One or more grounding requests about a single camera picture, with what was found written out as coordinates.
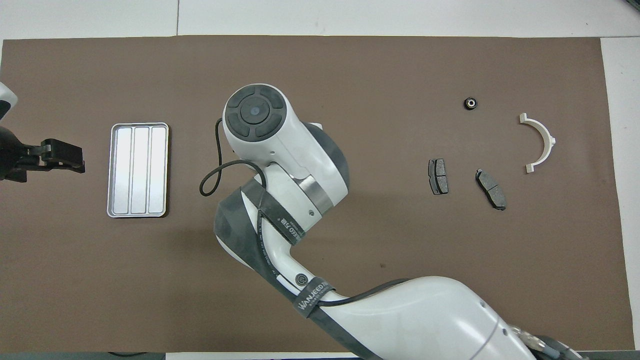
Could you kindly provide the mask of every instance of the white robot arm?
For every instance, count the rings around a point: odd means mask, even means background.
[[[18,97],[4,84],[0,83],[0,122],[2,118],[18,103]]]
[[[344,155],[319,126],[300,122],[271,85],[236,91],[222,122],[235,153],[259,174],[220,202],[216,237],[302,316],[363,359],[534,359],[512,328],[458,281],[400,280],[347,298],[311,274],[289,251],[347,195]]]

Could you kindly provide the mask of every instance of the black velcro strap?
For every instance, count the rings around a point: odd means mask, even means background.
[[[302,226],[255,179],[242,186],[242,192],[291,245],[299,243],[305,237],[306,232]]]
[[[300,315],[308,318],[324,294],[331,290],[333,290],[333,286],[322,277],[316,276],[302,289],[296,300],[293,301],[293,306]]]

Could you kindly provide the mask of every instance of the black control button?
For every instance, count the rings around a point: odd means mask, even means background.
[[[272,133],[282,122],[280,114],[273,114],[267,122],[255,128],[255,136],[262,137]]]
[[[238,134],[249,136],[249,126],[245,124],[236,113],[227,114],[227,124]]]
[[[237,108],[240,105],[240,102],[249,95],[253,95],[255,93],[255,86],[245,86],[244,88],[238,90],[231,99],[227,102],[227,106],[229,108]]]
[[[269,104],[263,97],[249,96],[242,101],[240,116],[249,124],[260,124],[269,116]]]
[[[280,95],[278,90],[275,90],[274,88],[271,88],[269,86],[261,86],[260,94],[269,99],[272,108],[282,109],[284,107],[284,99],[282,99],[282,96]]]

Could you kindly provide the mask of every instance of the silver tray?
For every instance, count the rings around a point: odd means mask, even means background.
[[[166,212],[169,126],[164,122],[111,128],[107,214],[161,217]]]

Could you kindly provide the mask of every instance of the black cable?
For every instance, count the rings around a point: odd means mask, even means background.
[[[275,265],[271,262],[271,259],[269,258],[269,254],[267,254],[267,249],[264,246],[264,239],[262,238],[262,219],[263,218],[264,218],[264,215],[262,214],[262,212],[258,207],[258,221],[256,223],[258,236],[256,237],[256,240],[258,241],[258,247],[262,251],[262,256],[264,257],[264,260],[266,261],[267,266],[269,267],[269,270],[271,270],[271,273],[273,274],[273,276],[277,277],[278,275],[280,275],[280,272],[278,271],[278,269],[276,269]]]
[[[234,161],[229,161],[228,163],[225,163],[225,164],[222,163],[222,149],[220,147],[220,132],[218,131],[218,129],[220,128],[220,123],[221,122],[222,122],[222,119],[218,119],[218,121],[216,121],[216,148],[218,150],[218,167],[216,167],[215,169],[211,170],[202,179],[202,181],[200,182],[200,187],[199,187],[200,194],[202,196],[210,196],[214,192],[216,192],[216,190],[218,189],[218,185],[220,185],[220,179],[222,178],[222,169],[224,169],[226,167],[229,167],[231,165],[236,165],[236,164],[246,164],[246,165],[251,166],[258,173],[258,175],[260,175],[260,184],[262,185],[262,187],[263,188],[267,188],[267,180],[266,180],[266,177],[264,176],[264,172],[255,163],[253,163],[253,162],[251,162],[249,160],[234,160]],[[218,174],[218,178],[216,179],[216,184],[213,186],[213,189],[211,189],[211,191],[205,192],[204,191],[204,184],[207,182],[207,180],[209,180],[209,178],[211,178],[215,174]]]
[[[132,357],[132,356],[138,356],[138,355],[142,355],[142,354],[146,354],[147,352],[133,352],[131,354],[119,354],[117,352],[110,352],[109,354],[113,355],[113,356],[118,356],[118,357]]]
[[[263,188],[267,188],[267,179],[264,176],[264,172],[262,171],[262,169],[260,169],[260,167],[258,165],[256,165],[254,162],[249,161],[249,160],[234,160],[234,161],[229,161],[228,163],[224,163],[220,166],[218,166],[217,168],[211,170],[200,182],[200,194],[202,196],[210,196],[211,194],[213,194],[214,192],[216,192],[216,190],[218,189],[218,184],[219,181],[216,182],[216,185],[213,187],[213,189],[211,189],[211,191],[209,192],[204,192],[204,184],[207,182],[207,180],[209,180],[210,177],[212,177],[213,175],[215,175],[216,173],[220,173],[222,171],[222,169],[229,167],[231,165],[237,165],[237,164],[247,164],[249,166],[251,166],[260,176],[260,185]]]
[[[368,296],[371,296],[371,295],[373,295],[373,294],[375,294],[375,293],[377,293],[379,291],[382,291],[382,290],[384,290],[386,288],[390,288],[393,285],[401,284],[401,283],[403,283],[403,282],[405,282],[407,280],[411,280],[411,279],[391,280],[389,282],[385,282],[382,285],[378,285],[378,286],[376,286],[375,288],[373,288],[371,290],[365,291],[365,292],[363,292],[363,293],[361,293],[359,295],[352,296],[350,298],[346,298],[346,299],[342,299],[342,300],[335,300],[335,301],[322,301],[322,300],[320,300],[317,305],[318,306],[338,306],[338,305],[349,304],[350,302],[354,302],[354,301],[357,301],[357,300],[360,300],[360,299],[364,299],[364,298],[366,298]]]

